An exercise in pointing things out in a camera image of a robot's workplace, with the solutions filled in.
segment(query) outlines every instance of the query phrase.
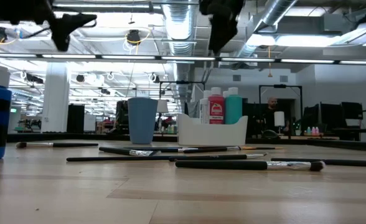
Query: black paintbrush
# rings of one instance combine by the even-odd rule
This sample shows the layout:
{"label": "black paintbrush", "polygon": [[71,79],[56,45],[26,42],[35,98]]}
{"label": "black paintbrush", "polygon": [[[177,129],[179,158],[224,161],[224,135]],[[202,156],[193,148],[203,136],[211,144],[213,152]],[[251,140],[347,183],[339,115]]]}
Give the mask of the black paintbrush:
{"label": "black paintbrush", "polygon": [[157,151],[141,151],[141,150],[134,150],[134,149],[117,149],[117,148],[108,148],[108,147],[99,147],[100,151],[103,152],[110,152],[120,155],[126,155],[126,156],[152,156]]}
{"label": "black paintbrush", "polygon": [[69,157],[68,162],[90,161],[168,161],[170,156],[121,156],[121,157]]}
{"label": "black paintbrush", "polygon": [[86,147],[98,146],[97,143],[53,143],[53,142],[17,142],[16,148],[25,149],[27,147]]}
{"label": "black paintbrush", "polygon": [[241,155],[212,155],[212,156],[171,156],[169,161],[188,161],[188,160],[234,160],[234,159],[257,159],[263,156],[266,156],[267,153],[264,154],[241,154]]}
{"label": "black paintbrush", "polygon": [[348,160],[348,159],[292,159],[292,158],[272,158],[272,161],[298,161],[298,162],[316,162],[323,161],[326,165],[333,166],[360,166],[366,167],[366,161]]}
{"label": "black paintbrush", "polygon": [[325,167],[317,162],[266,162],[266,161],[177,161],[176,167],[198,169],[234,169],[234,170],[310,170],[320,171]]}
{"label": "black paintbrush", "polygon": [[228,150],[267,150],[267,149],[282,149],[281,147],[247,147],[247,146],[231,146],[231,147],[218,147],[210,149],[188,149],[183,151],[184,153],[202,153],[202,152],[225,152]]}

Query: white bottle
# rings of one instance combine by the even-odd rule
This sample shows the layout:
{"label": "white bottle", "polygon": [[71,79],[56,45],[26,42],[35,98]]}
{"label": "white bottle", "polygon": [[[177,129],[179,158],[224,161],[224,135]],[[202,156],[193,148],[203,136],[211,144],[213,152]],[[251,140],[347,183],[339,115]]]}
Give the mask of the white bottle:
{"label": "white bottle", "polygon": [[227,98],[229,96],[229,92],[228,91],[223,91],[223,98]]}
{"label": "white bottle", "polygon": [[209,100],[210,90],[204,90],[204,98],[200,100],[200,120],[201,124],[209,124]]}

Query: computer monitor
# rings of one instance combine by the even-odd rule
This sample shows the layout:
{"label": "computer monitor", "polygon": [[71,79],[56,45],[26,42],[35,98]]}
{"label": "computer monitor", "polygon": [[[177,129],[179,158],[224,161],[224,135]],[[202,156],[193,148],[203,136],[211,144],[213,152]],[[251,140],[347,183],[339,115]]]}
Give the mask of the computer monitor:
{"label": "computer monitor", "polygon": [[301,119],[302,131],[307,130],[307,127],[316,127],[319,123],[319,105],[316,104],[312,107],[305,107],[303,116]]}
{"label": "computer monitor", "polygon": [[342,102],[345,119],[363,119],[363,106],[361,103]]}
{"label": "computer monitor", "polygon": [[332,131],[335,128],[346,128],[344,112],[341,105],[320,104],[321,123],[327,125],[327,131]]}

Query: ceiling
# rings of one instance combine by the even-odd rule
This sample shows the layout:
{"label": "ceiling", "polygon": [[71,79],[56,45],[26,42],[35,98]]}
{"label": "ceiling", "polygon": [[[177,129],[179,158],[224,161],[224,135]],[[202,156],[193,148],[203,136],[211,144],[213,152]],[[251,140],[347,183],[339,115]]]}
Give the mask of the ceiling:
{"label": "ceiling", "polygon": [[[81,4],[83,1],[63,1],[59,0],[57,4]],[[154,7],[165,4],[167,1],[152,1]],[[221,53],[234,56],[246,43],[246,29],[250,16],[261,13],[265,8],[266,1],[247,1],[238,20],[238,34],[221,50]],[[92,4],[113,4],[120,1],[90,1]],[[132,6],[142,4],[142,2],[128,2]],[[196,2],[189,2],[192,7],[197,8]],[[286,17],[296,16],[301,18],[313,17],[313,19],[322,18],[326,14],[339,15],[343,20],[342,14],[361,12],[366,9],[366,0],[364,1],[319,1],[319,0],[299,0],[291,8]],[[165,26],[165,17],[162,14],[148,13],[130,13],[129,7],[126,12],[113,8],[101,9],[94,7],[92,13],[98,15],[97,25],[93,28],[81,28],[71,35],[71,43],[66,54],[111,54],[111,55],[170,55],[170,40]],[[194,22],[194,36],[190,40],[193,44],[192,55],[206,56],[208,39],[210,37],[210,23],[207,16],[203,16],[195,10],[196,17]],[[38,26],[33,22],[22,22],[18,26],[12,26],[5,22],[0,22],[0,27],[5,27],[9,32],[18,29],[21,34],[27,35],[46,27],[47,24]],[[142,42],[137,46],[132,46],[126,42],[126,34],[129,30],[139,30]],[[50,32],[43,32],[30,39],[7,40],[6,44],[0,45],[0,53],[31,53],[31,54],[50,54],[59,53],[50,39]],[[257,57],[273,58],[319,58],[319,59],[366,59],[366,47],[362,45],[340,45],[339,47],[287,47],[272,45],[269,48],[258,47],[255,50]],[[13,105],[21,106],[24,113],[40,114],[43,102],[44,86],[26,81],[26,73],[32,74],[44,80],[46,76],[46,61],[38,60],[12,60],[0,58],[0,65],[10,69],[11,90],[15,93]],[[116,101],[127,99],[132,96],[150,96],[158,99],[159,84],[151,81],[152,75],[157,75],[161,81],[175,81],[176,71],[173,63],[133,63],[133,62],[67,62],[68,69],[71,71],[71,90],[70,103],[85,104],[88,113],[111,115],[115,112]],[[204,74],[203,63],[193,63],[191,81],[201,81]],[[247,67],[261,72],[268,68],[267,63],[259,63]],[[287,70],[287,73],[295,73],[303,69],[304,65],[274,65],[273,69]],[[209,82],[213,85],[226,83],[230,81],[233,70],[228,69],[228,65],[215,65],[213,74]],[[84,75],[85,82],[78,82],[77,75]],[[104,95],[97,88],[110,90],[110,95]],[[189,86],[176,86],[171,84],[166,89],[162,98],[169,100],[169,111],[181,111],[181,103],[190,96]]]}

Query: white container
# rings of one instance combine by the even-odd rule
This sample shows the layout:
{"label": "white container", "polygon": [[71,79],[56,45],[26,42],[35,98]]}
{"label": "white container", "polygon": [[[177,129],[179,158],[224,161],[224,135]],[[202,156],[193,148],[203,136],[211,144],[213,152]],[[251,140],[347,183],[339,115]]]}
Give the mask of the white container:
{"label": "white container", "polygon": [[196,124],[186,114],[177,115],[179,144],[185,146],[244,146],[247,116],[235,124]]}

